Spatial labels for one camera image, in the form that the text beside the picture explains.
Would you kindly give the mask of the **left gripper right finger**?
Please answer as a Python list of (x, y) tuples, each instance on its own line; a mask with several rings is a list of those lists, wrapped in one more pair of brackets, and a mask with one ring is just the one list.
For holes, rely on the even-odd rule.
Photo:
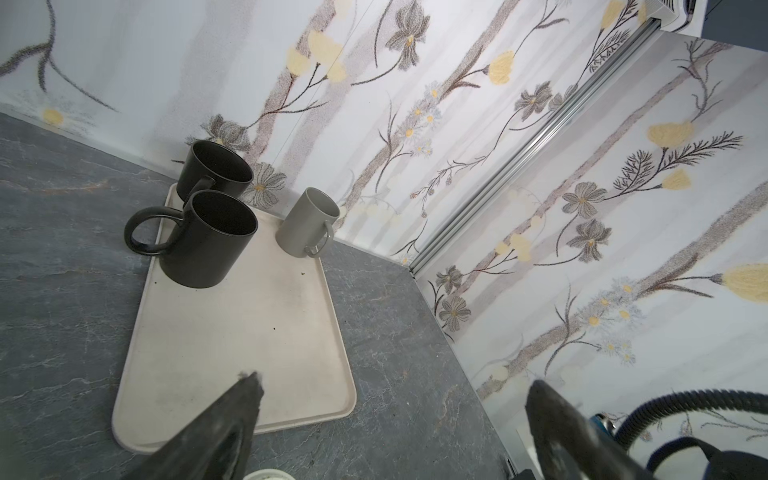
[(543, 380), (525, 410), (544, 479), (651, 479), (609, 436)]

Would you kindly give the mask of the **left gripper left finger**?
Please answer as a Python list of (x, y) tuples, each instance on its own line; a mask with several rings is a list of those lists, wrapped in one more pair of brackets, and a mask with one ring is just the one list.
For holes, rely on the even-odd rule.
[(264, 396), (261, 376), (238, 381), (127, 479), (242, 479)]

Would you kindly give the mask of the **grey ceramic mug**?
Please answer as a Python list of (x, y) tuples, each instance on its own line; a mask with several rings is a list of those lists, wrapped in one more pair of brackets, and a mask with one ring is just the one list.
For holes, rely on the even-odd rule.
[(333, 199), (308, 187), (277, 230), (276, 242), (293, 257), (317, 258), (333, 242), (339, 216), (340, 208)]

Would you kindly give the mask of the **black and white mug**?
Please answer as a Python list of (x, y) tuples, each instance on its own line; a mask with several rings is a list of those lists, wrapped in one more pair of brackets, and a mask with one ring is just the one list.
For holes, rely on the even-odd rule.
[(183, 202), (205, 189), (237, 198), (253, 179), (251, 167), (233, 150), (213, 141), (197, 140), (189, 147), (176, 192)]

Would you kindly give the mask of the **cream white mug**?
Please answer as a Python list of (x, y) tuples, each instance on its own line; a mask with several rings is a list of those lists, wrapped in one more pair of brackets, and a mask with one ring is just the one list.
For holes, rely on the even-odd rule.
[(295, 480), (295, 478), (278, 469), (262, 469), (247, 474), (243, 480)]

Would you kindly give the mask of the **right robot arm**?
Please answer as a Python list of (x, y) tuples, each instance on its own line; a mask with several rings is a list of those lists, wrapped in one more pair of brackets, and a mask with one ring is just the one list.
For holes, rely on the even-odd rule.
[(651, 399), (622, 417), (598, 413), (590, 421), (598, 430), (607, 434), (624, 451), (629, 451), (635, 441), (646, 436), (648, 428), (659, 426), (669, 417), (684, 417), (681, 433), (656, 448), (646, 462), (645, 470), (655, 474), (673, 455), (686, 450), (699, 451), (706, 460), (704, 479), (765, 479), (767, 458), (738, 450), (723, 450), (693, 434), (691, 415), (699, 412), (713, 420), (711, 426), (726, 429), (748, 430), (752, 437), (767, 437), (767, 422), (753, 418), (750, 424), (727, 418), (725, 411), (767, 415), (767, 395), (743, 390), (709, 389), (673, 392)]

